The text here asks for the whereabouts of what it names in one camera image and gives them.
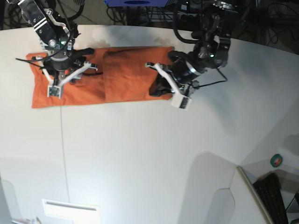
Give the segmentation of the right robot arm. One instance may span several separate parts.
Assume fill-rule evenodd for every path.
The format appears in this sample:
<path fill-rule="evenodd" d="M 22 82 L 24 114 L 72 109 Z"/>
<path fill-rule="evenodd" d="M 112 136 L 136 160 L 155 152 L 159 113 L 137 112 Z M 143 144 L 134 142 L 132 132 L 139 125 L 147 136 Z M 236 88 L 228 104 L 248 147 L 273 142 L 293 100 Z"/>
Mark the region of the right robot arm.
<path fill-rule="evenodd" d="M 34 56 L 25 62 L 42 70 L 51 88 L 76 82 L 88 69 L 97 70 L 97 65 L 86 59 L 95 53 L 94 49 L 74 49 L 75 40 L 80 35 L 75 20 L 82 15 L 85 1 L 76 0 L 74 3 L 79 10 L 71 17 L 64 9 L 61 13 L 56 11 L 56 6 L 62 7 L 59 0 L 20 0 L 17 3 L 46 53 L 46 56 Z"/>

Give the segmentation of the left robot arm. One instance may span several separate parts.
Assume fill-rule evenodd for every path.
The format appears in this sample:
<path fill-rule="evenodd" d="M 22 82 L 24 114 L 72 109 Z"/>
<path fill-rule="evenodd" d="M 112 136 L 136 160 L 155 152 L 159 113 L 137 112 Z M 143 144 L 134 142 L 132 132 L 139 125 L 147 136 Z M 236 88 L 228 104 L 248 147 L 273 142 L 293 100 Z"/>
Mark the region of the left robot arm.
<path fill-rule="evenodd" d="M 177 1 L 173 11 L 173 32 L 183 43 L 192 44 L 189 53 L 172 50 L 168 53 L 171 65 L 162 64 L 164 70 L 182 91 L 190 96 L 202 87 L 197 78 L 207 69 L 219 70 L 228 62 L 231 35 L 237 18 L 236 4 L 232 0 L 201 0 L 198 12 L 199 24 L 191 33 L 191 39 L 178 32 L 178 10 L 186 1 Z"/>

